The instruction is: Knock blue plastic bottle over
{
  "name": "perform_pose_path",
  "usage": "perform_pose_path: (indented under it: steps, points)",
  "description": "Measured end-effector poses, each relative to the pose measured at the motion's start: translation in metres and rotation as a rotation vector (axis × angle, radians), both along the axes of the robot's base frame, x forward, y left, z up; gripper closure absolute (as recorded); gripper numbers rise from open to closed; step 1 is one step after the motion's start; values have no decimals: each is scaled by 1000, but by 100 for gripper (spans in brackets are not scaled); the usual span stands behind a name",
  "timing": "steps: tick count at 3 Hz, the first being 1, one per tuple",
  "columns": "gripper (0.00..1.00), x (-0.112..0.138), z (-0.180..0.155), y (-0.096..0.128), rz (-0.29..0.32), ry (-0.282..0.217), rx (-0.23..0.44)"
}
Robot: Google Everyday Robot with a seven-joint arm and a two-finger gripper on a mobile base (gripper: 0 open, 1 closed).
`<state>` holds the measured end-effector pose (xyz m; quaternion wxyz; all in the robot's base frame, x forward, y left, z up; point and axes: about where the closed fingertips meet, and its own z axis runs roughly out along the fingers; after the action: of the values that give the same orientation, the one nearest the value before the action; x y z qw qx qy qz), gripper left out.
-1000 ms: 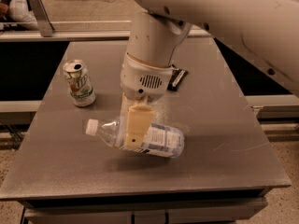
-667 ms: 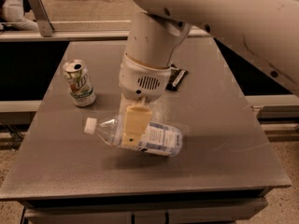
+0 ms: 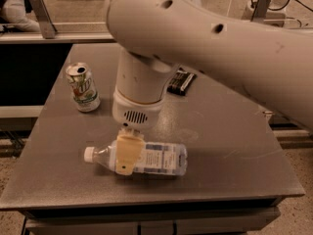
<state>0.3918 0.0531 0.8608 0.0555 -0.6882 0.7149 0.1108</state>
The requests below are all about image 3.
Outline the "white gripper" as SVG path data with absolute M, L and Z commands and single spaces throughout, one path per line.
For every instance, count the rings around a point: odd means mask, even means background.
M 121 128 L 116 137 L 116 173 L 133 173 L 145 145 L 144 135 L 137 130 L 152 128 L 157 124 L 163 103 L 163 100 L 153 104 L 135 103 L 126 99 L 117 89 L 114 90 L 112 116 L 118 123 L 130 127 Z

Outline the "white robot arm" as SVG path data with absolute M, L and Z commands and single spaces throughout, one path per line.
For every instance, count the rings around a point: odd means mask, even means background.
M 197 0 L 105 0 L 105 19 L 122 47 L 117 122 L 155 125 L 167 83 L 187 66 L 313 131 L 313 36 L 222 17 Z

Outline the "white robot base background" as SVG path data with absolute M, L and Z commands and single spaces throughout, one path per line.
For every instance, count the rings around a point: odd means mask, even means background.
M 255 8 L 256 1 L 257 0 L 249 0 L 246 3 L 246 7 L 242 15 L 242 19 L 244 21 L 252 22 L 251 17 Z M 271 0 L 263 24 L 283 27 L 287 19 L 287 5 L 289 4 L 289 2 L 290 0 Z

